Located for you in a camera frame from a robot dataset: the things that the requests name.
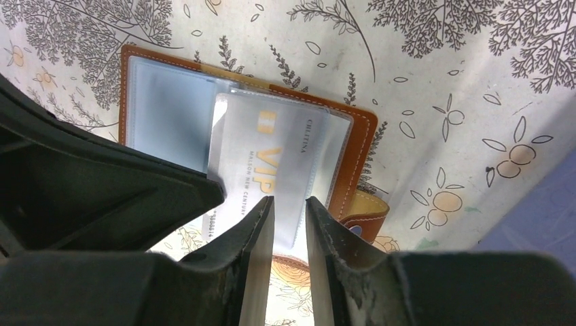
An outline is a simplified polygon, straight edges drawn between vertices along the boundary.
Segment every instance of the leather wallet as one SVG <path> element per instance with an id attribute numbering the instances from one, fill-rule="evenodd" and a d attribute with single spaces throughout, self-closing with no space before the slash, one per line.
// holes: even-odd
<path id="1" fill-rule="evenodd" d="M 165 67 L 169 67 L 172 71 L 170 73 L 171 77 L 166 78 L 164 83 L 169 82 L 170 87 L 163 88 L 166 92 L 177 92 L 179 95 L 178 97 L 180 97 L 183 92 L 187 92 L 188 94 L 184 94 L 182 100 L 174 105 L 167 105 L 166 100 L 163 100 L 163 102 L 154 100 L 156 95 L 148 94 L 147 98 L 149 100 L 145 101 L 148 104 L 138 104 L 134 106 L 133 99 L 135 95 L 131 94 L 132 91 L 129 87 L 130 83 L 134 83 L 134 80 L 142 82 L 141 79 L 136 78 L 146 78 L 145 76 L 141 77 L 138 75 L 139 73 L 137 70 L 133 68 L 134 65 L 131 64 L 131 61 L 134 62 L 136 59 L 146 60 L 147 62 L 158 62 L 163 64 Z M 382 226 L 384 218 L 389 211 L 389 207 L 383 200 L 357 189 L 362 167 L 369 153 L 371 140 L 378 123 L 377 117 L 372 112 L 345 105 L 344 103 L 335 102 L 327 98 L 320 98 L 308 93 L 302 93 L 271 84 L 262 79 L 240 75 L 211 65 L 201 64 L 131 45 L 125 45 L 122 47 L 121 68 L 120 143 L 144 151 L 153 156 L 156 156 L 156 153 L 150 153 L 147 151 L 145 148 L 146 146 L 153 146 L 155 151 L 160 149 L 168 150 L 169 147 L 174 145 L 174 143 L 178 141 L 182 142 L 182 138 L 175 136 L 176 138 L 171 141 L 169 139 L 159 141 L 159 139 L 164 137 L 166 133 L 171 133 L 169 129 L 178 129 L 178 124 L 181 120 L 190 120 L 194 118 L 198 121 L 205 120 L 205 117 L 201 118 L 205 113 L 185 112 L 182 113 L 182 116 L 172 117 L 171 119 L 166 119 L 166 115 L 158 114 L 155 118 L 149 118 L 147 122 L 134 124 L 130 120 L 133 111 L 155 111 L 166 113 L 166 111 L 171 110 L 175 105 L 180 107 L 190 107 L 190 101 L 207 101 L 204 95 L 219 92 L 219 89 L 229 86 L 230 83 L 251 92 L 271 94 L 294 101 L 321 106 L 328 109 L 332 115 L 349 118 L 351 120 L 350 128 L 346 135 L 346 141 L 344 142 L 344 147 L 340 154 L 338 166 L 333 175 L 334 180 L 331 185 L 331 196 L 329 197 L 329 202 L 327 202 L 326 206 L 331 215 L 340 223 L 353 229 L 355 233 L 364 240 L 368 242 L 374 241 L 380 227 Z M 201 78 L 205 78 L 207 82 L 211 83 L 210 90 L 184 90 L 181 86 L 191 82 L 186 79 L 187 71 L 201 73 Z M 173 96 L 170 97 L 166 94 L 157 95 L 158 96 L 156 97 L 164 99 L 173 98 Z M 157 103 L 155 105 L 150 105 L 150 101 L 156 101 Z M 209 132 L 206 131 L 207 129 L 205 124 L 194 127 L 194 130 L 197 131 L 197 135 L 194 137 L 196 140 L 199 140 L 200 143 L 205 144 L 205 139 L 210 138 Z M 146 141 L 141 142 L 142 145 L 135 145 L 132 141 L 134 134 L 144 134 L 147 139 Z M 158 156 L 162 159 L 186 167 L 191 167 L 191 162 L 195 162 L 196 167 L 192 166 L 192 168 L 205 173 L 205 165 L 203 164 L 206 162 L 208 155 L 206 153 L 205 145 L 199 147 L 191 145 L 189 150 L 189 153 L 180 153 L 182 155 L 180 158 L 172 159 L 162 157 L 161 155 Z M 199 152 L 201 152 L 200 157 L 192 156 Z"/>

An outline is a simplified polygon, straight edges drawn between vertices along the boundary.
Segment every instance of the orange stitching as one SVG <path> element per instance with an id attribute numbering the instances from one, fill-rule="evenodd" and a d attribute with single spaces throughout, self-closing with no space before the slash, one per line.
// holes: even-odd
<path id="1" fill-rule="evenodd" d="M 273 256 L 272 258 L 292 268 L 303 270 L 305 272 L 310 272 L 310 268 L 303 261 L 300 261 L 299 259 L 276 256 L 276 255 Z"/>
<path id="2" fill-rule="evenodd" d="M 358 218 L 358 219 L 351 219 L 350 221 L 347 221 L 346 223 L 344 223 L 344 226 L 348 227 L 348 224 L 352 223 L 352 222 L 360 222 L 360 221 L 375 221 L 377 219 L 384 219 L 386 215 L 382 215 L 379 217 L 372 217 L 372 218 Z"/>
<path id="3" fill-rule="evenodd" d="M 122 114 L 120 115 L 120 126 L 119 127 L 122 127 L 122 126 L 124 126 L 124 127 L 122 128 L 122 130 L 118 130 L 118 131 L 120 131 L 120 143 L 125 145 L 126 144 L 126 139 L 125 139 L 126 121 L 125 120 L 126 120 L 126 111 L 128 110 L 128 108 L 126 106 L 126 98 L 128 97 L 128 93 L 126 92 L 127 91 L 126 80 L 128 79 L 128 72 L 127 72 L 128 68 L 126 67 L 128 65 L 128 59 L 126 57 L 126 54 L 124 54 L 122 61 L 123 61 L 122 62 L 123 64 L 121 65 L 122 66 L 121 74 L 124 77 L 120 81 L 121 82 L 120 87 L 121 87 L 121 92 L 124 93 L 124 96 L 122 97 L 122 104 L 121 104 L 121 106 L 124 108 L 124 110 L 122 110 Z"/>
<path id="4" fill-rule="evenodd" d="M 336 111 L 336 110 L 330 110 L 331 113 L 334 113 L 334 115 L 337 115 L 339 117 L 343 117 L 346 120 L 350 121 L 350 119 L 352 119 L 352 121 L 350 122 L 350 124 L 354 124 L 354 119 L 341 112 L 341 111 Z M 352 134 L 352 128 L 348 128 L 348 130 L 346 131 L 346 136 L 344 137 L 344 148 L 348 146 L 348 141 L 350 140 L 350 134 Z M 340 155 L 338 155 L 338 161 L 336 162 L 336 167 L 334 168 L 335 171 L 340 171 L 340 167 L 342 166 L 342 161 L 344 159 L 344 152 L 342 151 L 342 149 L 340 149 Z M 336 180 L 334 179 L 331 183 L 330 183 L 330 189 L 328 189 L 328 198 L 326 198 L 326 204 L 330 203 L 332 201 L 332 195 L 334 194 L 334 188 L 336 187 Z"/>
<path id="5" fill-rule="evenodd" d="M 367 197 L 367 196 L 364 196 L 363 194 L 360 194 L 360 193 L 358 193 L 358 192 L 356 193 L 356 195 L 358 195 L 358 196 L 360 196 L 360 197 L 362 197 L 362 198 L 368 199 L 369 201 L 377 204 L 383 211 L 386 210 L 386 208 L 385 208 L 381 203 L 375 201 L 374 199 L 372 199 L 372 198 L 370 198 L 370 197 Z"/>
<path id="6" fill-rule="evenodd" d="M 169 64 L 169 65 L 172 65 L 172 66 L 176 65 L 176 66 L 178 66 L 178 67 L 182 67 L 182 68 L 185 68 L 185 69 L 197 71 L 197 72 L 199 72 L 199 73 L 204 73 L 204 72 L 202 72 L 201 70 L 198 70 L 198 69 L 193 68 L 193 67 L 188 67 L 188 66 L 182 65 L 181 63 L 170 62 L 170 61 L 167 61 L 167 60 L 164 60 L 164 59 L 161 59 L 161 58 L 154 58 L 153 56 L 149 56 L 149 55 L 147 55 L 147 54 L 139 54 L 139 53 L 133 52 L 133 51 L 131 51 L 131 50 L 128 50 L 128 51 L 124 52 L 124 55 L 123 55 L 123 58 L 122 58 L 122 59 L 124 60 L 124 62 L 127 62 L 127 56 L 128 56 L 129 54 L 134 54 L 135 56 L 140 56 L 140 57 L 148 58 L 148 59 L 151 59 L 151 60 L 154 60 L 154 61 L 164 62 L 164 63 Z M 128 77 L 128 74 L 126 73 L 126 65 L 123 65 L 122 70 L 123 70 L 123 72 L 124 72 L 123 75 L 126 76 L 126 77 Z M 350 188 L 352 187 L 352 182 L 354 181 L 354 176 L 356 175 L 356 170 L 358 169 L 358 163 L 360 163 L 360 156 L 362 156 L 362 150 L 364 149 L 364 146 L 365 146 L 365 144 L 366 144 L 366 139 L 368 138 L 368 130 L 370 130 L 370 120 L 369 120 L 365 115 L 361 115 L 360 113 L 355 113 L 355 112 L 347 111 L 347 110 L 345 110 L 345 109 L 337 110 L 336 108 L 333 108 L 333 107 L 331 107 L 331 106 L 329 106 L 329 105 L 323 105 L 323 104 L 321 104 L 321 103 L 318 103 L 318 102 L 315 102 L 315 101 L 312 101 L 312 100 L 308 100 L 308 99 L 304 99 L 304 98 L 300 98 L 300 97 L 295 96 L 295 95 L 288 95 L 288 94 L 279 92 L 279 91 L 277 91 L 277 90 L 266 89 L 266 88 L 264 88 L 264 87 L 262 87 L 262 86 L 259 86 L 259 85 L 256 85 L 256 84 L 252 84 L 252 83 L 247 82 L 247 81 L 241 81 L 241 80 L 236 79 L 236 78 L 234 78 L 234 77 L 226 77 L 226 76 L 220 75 L 220 74 L 218 74 L 218 73 L 211 73 L 211 75 L 215 75 L 215 76 L 218 76 L 218 77 L 220 77 L 220 78 L 224 78 L 224 79 L 228 79 L 228 80 L 234 80 L 234 81 L 239 82 L 239 83 L 242 83 L 242 84 L 246 84 L 246 85 L 250 85 L 250 86 L 259 88 L 259 89 L 261 89 L 261 90 L 273 91 L 274 93 L 282 94 L 282 95 L 285 95 L 285 96 L 290 96 L 291 98 L 297 98 L 298 100 L 301 100 L 301 101 L 305 101 L 305 102 L 312 103 L 312 104 L 316 104 L 316 105 L 320 105 L 320 106 L 326 106 L 326 107 L 329 107 L 330 109 L 333 109 L 333 110 L 336 110 L 336 111 L 343 111 L 343 112 L 346 112 L 346 113 L 349 113 L 349 114 L 353 114 L 353 115 L 358 115 L 358 116 L 364 118 L 364 120 L 367 122 L 366 135 L 364 136 L 364 140 L 362 141 L 362 146 L 360 147 L 360 152 L 359 152 L 359 154 L 358 154 L 358 158 L 356 159 L 356 165 L 354 165 L 354 171 L 352 172 L 352 179 L 350 179 L 350 183 L 348 184 L 348 189 L 346 190 L 346 194 L 344 195 L 344 200 L 342 201 L 342 207 L 340 207 L 340 213 L 339 213 L 339 215 L 338 215 L 338 219 L 340 219 L 341 216 L 342 216 L 342 212 L 343 212 L 343 210 L 344 210 L 344 206 L 346 205 L 346 199 L 348 198 L 348 194 L 350 193 Z M 126 78 L 123 78 L 123 79 L 122 79 L 122 87 L 124 88 L 124 94 L 126 94 Z M 127 96 L 124 96 L 124 98 L 122 99 L 122 102 L 123 102 L 123 105 L 124 105 L 124 114 L 123 114 L 123 116 L 122 116 L 123 118 L 124 118 L 124 116 L 126 115 L 126 109 L 127 109 L 127 108 L 126 108 L 126 97 L 127 97 Z"/>

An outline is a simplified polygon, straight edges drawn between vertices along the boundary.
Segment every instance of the floral tablecloth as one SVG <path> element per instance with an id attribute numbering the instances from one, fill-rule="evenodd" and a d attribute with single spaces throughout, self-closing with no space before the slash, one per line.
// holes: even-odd
<path id="1" fill-rule="evenodd" d="M 59 119 L 118 138 L 120 48 L 373 110 L 362 179 L 375 245 L 468 249 L 573 148 L 576 0 L 0 0 L 0 72 Z M 175 259 L 198 225 L 154 247 Z M 311 325 L 308 275 L 275 264 L 270 325 Z"/>

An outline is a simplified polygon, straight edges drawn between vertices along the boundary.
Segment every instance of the card holder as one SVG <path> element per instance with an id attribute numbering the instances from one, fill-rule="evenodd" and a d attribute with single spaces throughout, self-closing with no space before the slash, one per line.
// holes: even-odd
<path id="1" fill-rule="evenodd" d="M 214 99 L 238 84 L 137 56 L 128 66 L 125 145 L 206 173 Z"/>
<path id="2" fill-rule="evenodd" d="M 277 96 L 239 89 L 218 94 L 208 179 L 220 181 L 227 197 L 204 216 L 202 237 L 218 237 L 263 196 L 275 196 L 274 248 L 291 249 L 317 183 L 330 117 L 324 107 Z"/>
<path id="3" fill-rule="evenodd" d="M 297 90 L 292 90 L 286 87 L 270 84 L 266 81 L 261 79 L 256 79 L 254 77 L 248 77 L 245 75 L 239 75 L 237 73 L 233 73 L 231 71 L 226 71 L 217 67 L 212 67 L 210 65 L 200 64 L 197 62 L 192 62 L 190 60 L 177 58 L 174 56 L 169 56 L 166 54 L 154 52 L 151 50 L 146 50 L 143 48 L 138 48 L 136 46 L 126 45 L 122 47 L 122 63 L 121 63 L 121 100 L 120 100 L 120 129 L 119 129 L 119 140 L 120 143 L 129 145 L 138 149 L 139 151 L 148 151 L 153 156 L 158 156 L 160 158 L 166 159 L 166 153 L 172 154 L 177 151 L 174 148 L 174 144 L 178 143 L 175 140 L 182 139 L 182 135 L 179 134 L 178 130 L 171 130 L 173 129 L 173 125 L 171 122 L 174 121 L 175 117 L 173 115 L 172 120 L 168 120 L 166 117 L 159 117 L 159 123 L 156 119 L 153 118 L 153 115 L 149 116 L 148 119 L 144 120 L 145 123 L 140 124 L 142 120 L 139 118 L 141 114 L 139 113 L 141 110 L 141 106 L 138 104 L 130 103 L 128 100 L 129 96 L 129 84 L 130 81 L 133 80 L 132 76 L 132 69 L 130 68 L 129 62 L 133 58 L 142 58 L 146 60 L 154 61 L 158 64 L 163 65 L 164 68 L 172 68 L 175 69 L 174 71 L 177 73 L 187 71 L 189 73 L 198 73 L 201 74 L 202 78 L 211 77 L 209 80 L 216 80 L 218 79 L 219 82 L 224 82 L 224 86 L 220 85 L 218 87 L 219 90 L 215 90 L 215 93 L 218 92 L 228 92 L 227 87 L 238 88 L 242 91 L 252 91 L 252 92 L 259 92 L 264 94 L 272 94 L 275 96 L 281 96 L 284 98 L 288 98 L 293 101 L 299 101 L 308 103 L 310 105 L 319 105 L 322 107 L 327 108 L 331 113 L 331 121 L 343 121 L 342 119 L 336 120 L 333 117 L 345 117 L 349 120 L 348 130 L 347 132 L 342 131 L 333 131 L 332 134 L 330 132 L 332 130 L 336 130 L 331 128 L 327 129 L 326 139 L 334 139 L 334 137 L 338 136 L 341 139 L 335 140 L 333 142 L 339 143 L 342 142 L 343 148 L 340 150 L 332 149 L 331 152 L 328 153 L 326 149 L 326 153 L 324 155 L 330 154 L 332 156 L 332 160 L 330 161 L 334 166 L 334 170 L 336 173 L 334 174 L 325 174 L 323 175 L 323 171 L 330 170 L 330 169 L 323 169 L 319 168 L 316 174 L 317 179 L 327 179 L 331 182 L 328 183 L 329 189 L 324 189 L 324 193 L 328 193 L 326 196 L 326 203 L 328 207 L 328 211 L 332 214 L 332 216 L 340 221 L 341 223 L 346 223 L 346 226 L 349 228 L 363 225 L 365 226 L 365 230 L 369 231 L 365 234 L 359 234 L 365 240 L 371 242 L 374 240 L 374 237 L 378 233 L 386 214 L 388 213 L 388 206 L 385 202 L 381 201 L 379 198 L 375 198 L 365 192 L 356 190 L 360 174 L 362 172 L 362 168 L 365 162 L 365 159 L 368 155 L 370 144 L 372 141 L 372 137 L 374 135 L 375 129 L 377 127 L 378 120 L 376 116 L 369 111 L 362 110 L 357 107 L 351 107 L 350 105 L 345 105 L 344 103 L 339 103 L 336 101 L 332 101 L 326 98 L 320 98 L 317 96 L 313 96 L 308 93 L 301 93 Z M 183 89 L 182 85 L 173 85 L 173 89 Z M 187 109 L 194 110 L 196 107 L 188 105 L 184 105 L 183 102 L 176 102 L 176 105 L 172 103 L 170 106 L 166 105 L 166 103 L 159 103 L 157 104 L 161 107 L 163 111 L 167 111 L 169 109 L 174 109 L 174 106 L 179 107 L 177 111 L 185 111 Z M 132 118 L 134 113 L 132 111 L 137 111 L 135 114 L 136 122 L 132 123 Z M 202 122 L 201 127 L 205 128 L 205 123 L 207 120 L 212 121 L 212 119 L 207 119 L 203 117 L 199 119 L 201 115 L 198 117 L 193 113 L 180 113 L 185 115 L 180 115 L 181 117 L 194 117 L 196 120 L 194 123 L 200 124 Z M 139 132 L 139 128 L 143 127 L 143 130 L 151 130 L 152 133 L 148 132 Z M 211 126 L 207 124 L 209 128 L 216 128 L 217 126 Z M 346 126 L 340 126 L 340 130 L 344 130 Z M 132 135 L 135 135 L 134 140 L 130 140 Z M 138 140 L 141 139 L 145 143 L 154 144 L 150 147 L 153 148 L 140 148 Z M 180 154 L 180 159 L 168 159 L 172 162 L 178 163 L 180 165 L 193 168 L 194 170 L 198 170 L 200 172 L 207 172 L 206 166 L 206 148 L 209 148 L 209 141 L 208 143 L 203 138 L 203 141 L 199 141 L 197 144 L 197 148 L 195 150 L 187 149 L 190 152 L 187 153 L 187 156 Z M 158 154 L 152 153 L 153 151 L 161 151 Z M 362 204 L 358 205 L 358 203 L 371 203 L 368 206 L 362 206 Z"/>

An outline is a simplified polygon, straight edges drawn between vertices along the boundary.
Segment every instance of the branch illustration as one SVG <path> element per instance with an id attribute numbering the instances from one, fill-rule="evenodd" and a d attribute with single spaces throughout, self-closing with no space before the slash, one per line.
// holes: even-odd
<path id="1" fill-rule="evenodd" d="M 40 105 L 41 107 L 46 108 L 44 103 L 42 103 L 42 98 L 40 97 L 40 94 L 38 94 L 38 91 L 36 91 L 34 88 L 28 86 L 28 88 L 26 89 L 26 92 L 28 93 L 28 95 L 30 96 L 32 101 L 36 102 L 36 104 Z"/>
<path id="2" fill-rule="evenodd" d="M 272 50 L 272 54 L 276 57 L 278 68 L 283 70 L 281 75 L 284 77 L 284 79 L 282 79 L 282 81 L 291 89 L 296 90 L 298 86 L 300 86 L 300 76 L 294 78 L 296 73 L 294 70 L 290 70 L 290 66 L 286 63 L 286 60 L 280 55 L 280 53 L 276 51 L 276 48 L 272 44 L 270 44 L 270 49 Z M 300 89 L 299 91 L 304 93 L 308 92 L 308 86 Z"/>
<path id="3" fill-rule="evenodd" d="M 48 104 L 50 104 L 52 106 L 52 110 L 54 112 L 54 115 L 59 120 L 68 122 L 69 124 L 73 124 L 73 125 L 82 124 L 82 122 L 79 121 L 78 119 L 76 119 L 76 117 L 74 117 L 74 115 L 72 113 L 66 112 L 66 110 L 64 110 L 64 108 L 62 108 L 58 104 L 58 101 L 56 100 L 56 95 L 54 95 L 54 93 L 52 93 L 52 92 L 48 93 Z"/>
<path id="4" fill-rule="evenodd" d="M 286 14 L 290 15 L 290 21 L 295 20 L 298 14 L 304 17 L 304 22 L 309 22 L 314 17 L 322 17 L 325 22 L 331 20 L 334 22 L 334 27 L 332 29 L 338 29 L 338 34 L 342 35 L 344 33 L 358 33 L 362 37 L 362 41 L 366 46 L 368 51 L 368 56 L 370 57 L 370 62 L 372 64 L 372 75 L 374 76 L 374 82 L 376 82 L 376 67 L 374 66 L 374 58 L 372 57 L 372 51 L 368 46 L 368 42 L 364 37 L 364 33 L 358 26 L 358 22 L 352 15 L 346 0 L 336 0 L 333 6 L 324 6 L 323 0 L 310 0 L 310 2 L 305 2 L 305 0 L 300 0 L 300 4 L 296 5 L 290 12 Z"/>
<path id="5" fill-rule="evenodd" d="M 182 237 L 182 249 L 185 249 L 187 253 L 191 253 L 204 245 L 204 241 L 198 239 L 200 233 L 195 229 L 187 230 L 185 227 L 180 227 L 178 234 Z"/>
<path id="6" fill-rule="evenodd" d="M 521 46 L 512 76 L 532 78 L 536 93 L 576 88 L 576 0 L 510 0 L 499 12 L 488 48 L 501 56 Z"/>
<path id="7" fill-rule="evenodd" d="M 448 44 L 458 51 L 465 33 L 478 34 L 495 23 L 495 7 L 503 0 L 373 0 L 367 12 L 378 12 L 374 26 L 394 27 L 405 37 L 402 52 L 422 58 Z"/>
<path id="8" fill-rule="evenodd" d="M 234 69 L 234 66 L 236 65 L 236 58 L 232 58 L 232 51 L 228 48 L 228 39 L 226 38 L 226 35 L 220 38 L 220 43 L 221 44 L 218 46 L 220 48 L 220 52 L 218 52 L 218 54 L 224 58 L 223 61 L 220 61 L 220 64 L 222 64 L 228 71 L 242 73 L 244 66 L 237 66 L 237 68 Z"/>
<path id="9" fill-rule="evenodd" d="M 264 326 L 293 326 L 293 325 L 296 325 L 296 321 L 291 319 L 283 319 L 275 321 L 273 324 L 264 323 Z"/>
<path id="10" fill-rule="evenodd" d="M 103 109 L 120 101 L 120 48 L 141 41 L 170 47 L 169 0 L 0 0 L 6 26 L 26 24 L 26 38 L 40 60 L 84 69 Z"/>
<path id="11" fill-rule="evenodd" d="M 372 144 L 370 145 L 370 151 L 368 152 L 368 156 L 366 157 L 366 162 L 364 163 L 364 167 L 362 168 L 362 174 L 360 175 L 360 180 L 368 181 L 372 179 L 370 174 L 372 174 L 372 164 L 370 162 L 374 161 L 374 155 L 376 154 L 376 150 L 380 144 L 382 138 L 384 138 L 384 131 L 386 131 L 386 126 L 388 126 L 388 122 L 384 121 L 378 130 L 374 134 L 374 138 L 372 139 Z"/>
<path id="12" fill-rule="evenodd" d="M 200 51 L 196 50 L 194 52 L 194 62 L 196 63 L 202 63 L 202 61 L 200 60 Z"/>
<path id="13" fill-rule="evenodd" d="M 88 121 L 87 125 L 74 124 L 75 126 L 84 127 L 87 131 L 91 131 L 94 128 L 106 128 L 118 124 L 118 122 L 113 124 L 105 124 L 97 114 L 90 114 L 90 112 L 84 109 L 82 103 L 74 98 L 74 94 L 70 95 L 70 101 L 72 102 L 72 109 L 76 110 L 80 117 L 83 117 Z"/>
<path id="14" fill-rule="evenodd" d="M 356 78 L 354 77 L 353 73 L 350 73 L 348 75 L 348 79 L 348 92 L 346 93 L 347 97 L 344 97 L 344 102 L 347 105 L 352 105 L 355 107 L 356 104 L 353 103 L 356 100 Z"/>

